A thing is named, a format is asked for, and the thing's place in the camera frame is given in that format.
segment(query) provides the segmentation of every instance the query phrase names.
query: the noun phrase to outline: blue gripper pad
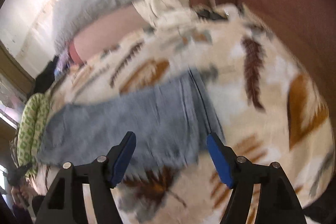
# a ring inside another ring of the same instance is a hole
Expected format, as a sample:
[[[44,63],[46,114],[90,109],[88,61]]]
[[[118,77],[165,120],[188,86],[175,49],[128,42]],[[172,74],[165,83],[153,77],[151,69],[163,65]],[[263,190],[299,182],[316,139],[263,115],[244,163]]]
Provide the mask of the blue gripper pad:
[[[132,158],[135,146],[137,145],[135,134],[131,131],[127,132],[119,145],[122,146],[122,150],[113,165],[113,177],[110,181],[114,187],[122,181]]]
[[[232,189],[234,186],[234,181],[231,176],[231,168],[219,148],[219,145],[222,145],[223,147],[224,145],[222,144],[220,139],[217,136],[215,136],[215,138],[218,139],[217,142],[218,141],[220,142],[220,143],[217,143],[212,135],[213,133],[209,134],[207,137],[207,147],[208,147],[212,162],[216,167],[216,170],[218,172],[221,182],[224,183],[230,189]]]

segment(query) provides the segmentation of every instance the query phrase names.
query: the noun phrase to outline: metal screw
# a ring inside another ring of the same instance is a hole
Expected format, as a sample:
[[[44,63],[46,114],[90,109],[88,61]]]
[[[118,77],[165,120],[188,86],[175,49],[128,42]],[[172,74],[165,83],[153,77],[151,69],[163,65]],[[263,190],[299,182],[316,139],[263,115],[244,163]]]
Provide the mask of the metal screw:
[[[275,161],[275,162],[272,163],[272,166],[274,168],[280,168],[281,165],[280,165],[280,163],[278,163],[278,162]]]
[[[239,157],[237,158],[237,161],[240,162],[241,164],[243,164],[244,162],[246,162],[246,158],[243,157],[243,156],[239,156]]]
[[[106,157],[105,156],[99,156],[98,158],[97,158],[97,161],[98,162],[104,162],[106,160]]]
[[[63,164],[64,169],[69,169],[70,167],[71,167],[71,162],[66,162],[65,164]]]

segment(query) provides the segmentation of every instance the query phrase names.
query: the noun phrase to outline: silver bolt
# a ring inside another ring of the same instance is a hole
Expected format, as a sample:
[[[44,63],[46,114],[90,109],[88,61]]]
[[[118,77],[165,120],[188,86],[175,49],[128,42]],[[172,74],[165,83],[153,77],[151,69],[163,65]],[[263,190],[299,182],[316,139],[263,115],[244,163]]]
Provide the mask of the silver bolt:
[[[280,165],[280,163],[278,163],[278,162],[275,161],[275,162],[272,163],[272,166],[274,168],[280,168],[281,165]]]
[[[63,164],[64,169],[69,169],[70,167],[71,167],[71,162],[66,162],[65,164]]]
[[[243,164],[244,162],[246,162],[246,158],[243,157],[243,156],[239,156],[239,157],[237,158],[237,161],[240,162],[241,164]]]
[[[98,162],[104,162],[106,160],[106,157],[105,156],[99,156],[98,158],[97,158],[97,161]]]

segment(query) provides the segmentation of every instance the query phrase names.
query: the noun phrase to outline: beige patterned blanket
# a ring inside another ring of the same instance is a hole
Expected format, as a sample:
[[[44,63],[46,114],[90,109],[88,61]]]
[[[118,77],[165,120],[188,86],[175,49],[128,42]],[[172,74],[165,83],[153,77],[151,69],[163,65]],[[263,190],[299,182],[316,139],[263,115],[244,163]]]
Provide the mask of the beige patterned blanket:
[[[207,75],[205,86],[223,127],[226,145],[252,162],[278,161],[302,206],[326,189],[334,168],[328,107],[301,64],[248,9],[223,5],[228,20],[197,20],[153,33],[138,31],[118,48],[73,68],[50,89],[49,117],[64,104],[108,100],[162,83],[189,67]],[[45,192],[45,167],[33,181]],[[230,198],[207,152],[198,165],[164,168],[159,177],[126,178],[115,199],[125,223],[219,223]],[[54,175],[49,174],[50,185]],[[253,223],[260,187],[255,186],[248,223]],[[85,190],[90,223],[95,222]]]

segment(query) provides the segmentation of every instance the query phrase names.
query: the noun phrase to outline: green and white fabric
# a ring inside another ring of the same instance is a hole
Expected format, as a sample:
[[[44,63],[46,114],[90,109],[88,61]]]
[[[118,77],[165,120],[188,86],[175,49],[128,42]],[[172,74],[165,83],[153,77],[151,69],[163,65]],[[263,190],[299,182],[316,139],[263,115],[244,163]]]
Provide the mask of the green and white fabric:
[[[42,93],[34,94],[27,102],[22,114],[17,140],[17,159],[20,166],[31,162],[33,167],[27,177],[37,174],[36,154],[49,113],[49,100]]]

